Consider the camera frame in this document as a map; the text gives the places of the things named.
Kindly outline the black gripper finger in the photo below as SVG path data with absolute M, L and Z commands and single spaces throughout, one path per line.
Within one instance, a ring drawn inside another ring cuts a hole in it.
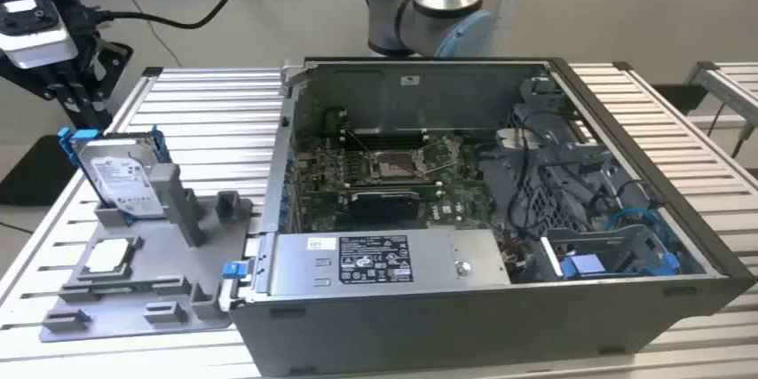
M 56 101 L 78 129 L 104 130 L 111 125 L 95 74 L 82 71 L 76 60 L 23 69 L 3 55 L 2 78 L 43 100 Z
M 124 74 L 134 49 L 124 43 L 98 41 L 90 63 L 90 91 L 96 100 L 107 100 Z

